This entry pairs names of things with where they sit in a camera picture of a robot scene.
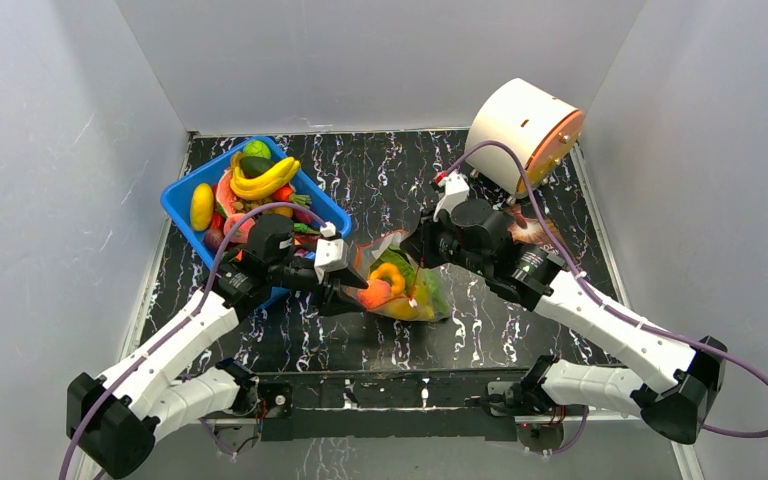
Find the orange peach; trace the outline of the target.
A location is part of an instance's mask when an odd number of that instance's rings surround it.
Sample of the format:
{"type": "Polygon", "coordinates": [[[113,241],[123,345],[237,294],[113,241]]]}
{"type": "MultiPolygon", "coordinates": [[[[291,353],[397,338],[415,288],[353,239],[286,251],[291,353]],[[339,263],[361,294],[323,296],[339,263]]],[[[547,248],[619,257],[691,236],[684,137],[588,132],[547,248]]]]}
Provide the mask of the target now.
{"type": "Polygon", "coordinates": [[[357,292],[357,301],[368,311],[378,309],[392,296],[392,286],[381,279],[368,281],[368,287],[357,292]]]}

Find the yellow bell pepper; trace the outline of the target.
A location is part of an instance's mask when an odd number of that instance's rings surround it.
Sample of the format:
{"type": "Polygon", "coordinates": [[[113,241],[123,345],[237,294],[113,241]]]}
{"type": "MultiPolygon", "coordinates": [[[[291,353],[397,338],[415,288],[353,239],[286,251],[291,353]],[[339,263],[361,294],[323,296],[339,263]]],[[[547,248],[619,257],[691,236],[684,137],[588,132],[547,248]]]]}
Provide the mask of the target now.
{"type": "Polygon", "coordinates": [[[400,269],[393,263],[381,263],[369,275],[370,280],[385,281],[390,285],[392,296],[401,295],[405,291],[406,280],[400,269]]]}

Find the clear zip top bag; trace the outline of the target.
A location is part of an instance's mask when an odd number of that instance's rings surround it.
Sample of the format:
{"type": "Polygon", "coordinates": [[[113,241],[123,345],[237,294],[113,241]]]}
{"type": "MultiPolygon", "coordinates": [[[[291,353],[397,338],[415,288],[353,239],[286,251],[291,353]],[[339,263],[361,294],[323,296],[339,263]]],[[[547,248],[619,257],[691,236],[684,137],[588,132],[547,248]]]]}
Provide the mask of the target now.
{"type": "Polygon", "coordinates": [[[397,321],[438,322],[452,313],[437,270],[426,269],[402,248],[404,230],[355,247],[353,268],[367,282],[365,289],[349,288],[349,295],[366,312],[397,321]]]}

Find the green leaf vegetable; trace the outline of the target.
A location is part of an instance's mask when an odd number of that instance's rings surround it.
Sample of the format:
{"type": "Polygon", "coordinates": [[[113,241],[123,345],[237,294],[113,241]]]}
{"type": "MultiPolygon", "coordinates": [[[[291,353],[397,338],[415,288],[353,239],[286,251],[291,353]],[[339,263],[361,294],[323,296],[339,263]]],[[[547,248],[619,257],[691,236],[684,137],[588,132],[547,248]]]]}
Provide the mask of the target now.
{"type": "MultiPolygon", "coordinates": [[[[389,301],[403,297],[408,298],[413,306],[418,303],[432,306],[437,316],[434,322],[442,321],[451,315],[450,299],[442,289],[442,279],[437,270],[421,268],[400,248],[390,247],[372,263],[369,275],[385,262],[395,264],[406,280],[405,291],[401,295],[391,296],[389,301]]],[[[379,313],[381,307],[371,312],[383,316],[379,313]]]]}

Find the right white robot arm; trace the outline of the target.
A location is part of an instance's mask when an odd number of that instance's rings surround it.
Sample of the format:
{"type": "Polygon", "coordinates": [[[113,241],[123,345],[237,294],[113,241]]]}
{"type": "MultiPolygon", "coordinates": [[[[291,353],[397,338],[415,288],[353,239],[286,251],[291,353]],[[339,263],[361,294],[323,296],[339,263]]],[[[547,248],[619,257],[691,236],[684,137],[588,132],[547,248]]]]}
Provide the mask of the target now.
{"type": "Polygon", "coordinates": [[[712,337],[686,344],[576,277],[559,256],[514,240],[512,216],[485,200],[428,208],[402,249],[423,268],[453,264],[481,276],[498,297],[579,333],[618,367],[541,360],[520,383],[537,414],[588,405],[642,419],[680,444],[696,442],[721,389],[712,337]]]}

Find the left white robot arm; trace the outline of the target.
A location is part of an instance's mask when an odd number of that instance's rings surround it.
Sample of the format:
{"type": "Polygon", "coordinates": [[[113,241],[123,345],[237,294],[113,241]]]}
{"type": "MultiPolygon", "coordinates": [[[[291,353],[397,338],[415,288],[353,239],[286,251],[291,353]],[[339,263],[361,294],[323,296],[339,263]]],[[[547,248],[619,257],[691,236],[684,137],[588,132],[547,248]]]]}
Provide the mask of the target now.
{"type": "Polygon", "coordinates": [[[350,264],[348,246],[325,224],[312,258],[295,254],[293,223],[276,214],[255,220],[238,260],[217,251],[206,285],[160,331],[126,359],[96,377],[82,373],[67,389],[66,433],[70,439],[60,476],[81,450],[107,475],[122,479],[137,470],[155,445],[179,428],[211,413],[246,416],[260,404],[256,375],[232,359],[175,385],[195,357],[264,304],[272,289],[307,291],[321,315],[362,312],[347,294],[364,289],[365,277],[350,264]]]}

